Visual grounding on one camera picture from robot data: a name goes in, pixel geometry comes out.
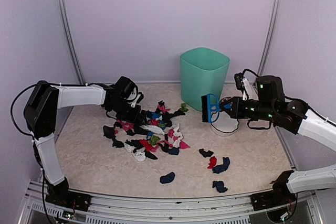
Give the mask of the blue hand brush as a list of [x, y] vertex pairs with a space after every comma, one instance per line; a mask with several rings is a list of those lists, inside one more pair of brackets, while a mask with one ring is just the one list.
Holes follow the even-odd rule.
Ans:
[[213, 93], [201, 96], [202, 122], [215, 123], [219, 119], [220, 112], [223, 111], [220, 104], [219, 98]]

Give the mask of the blue dustpan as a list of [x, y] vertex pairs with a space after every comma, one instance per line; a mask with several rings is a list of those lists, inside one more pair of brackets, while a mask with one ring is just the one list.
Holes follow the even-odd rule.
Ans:
[[159, 125], [161, 123], [163, 123], [163, 118], [162, 118], [162, 114], [160, 113], [155, 113], [152, 111], [147, 111], [146, 112], [146, 121], [148, 125]]

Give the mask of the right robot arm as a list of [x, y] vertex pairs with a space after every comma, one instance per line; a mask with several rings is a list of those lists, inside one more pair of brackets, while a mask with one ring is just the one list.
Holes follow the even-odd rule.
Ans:
[[[295, 135], [308, 137], [335, 150], [335, 123], [319, 115], [308, 103], [285, 96], [280, 77], [256, 79], [258, 99], [222, 98], [219, 111], [232, 119], [267, 121]], [[254, 194], [258, 203], [282, 205], [296, 199], [296, 194], [335, 187], [335, 165], [307, 171], [287, 170], [274, 181], [272, 190]]]

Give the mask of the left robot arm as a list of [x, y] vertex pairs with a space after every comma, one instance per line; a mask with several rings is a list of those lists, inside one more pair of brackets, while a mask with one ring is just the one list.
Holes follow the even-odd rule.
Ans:
[[121, 76], [115, 84], [56, 84], [39, 81], [33, 89], [23, 111], [32, 137], [35, 159], [42, 169], [48, 186], [47, 202], [69, 205], [75, 197], [64, 176], [55, 149], [57, 111], [62, 108], [100, 105], [106, 112], [114, 111], [116, 119], [134, 125], [137, 134], [147, 135], [146, 111], [139, 102], [144, 98], [138, 86], [129, 78]]

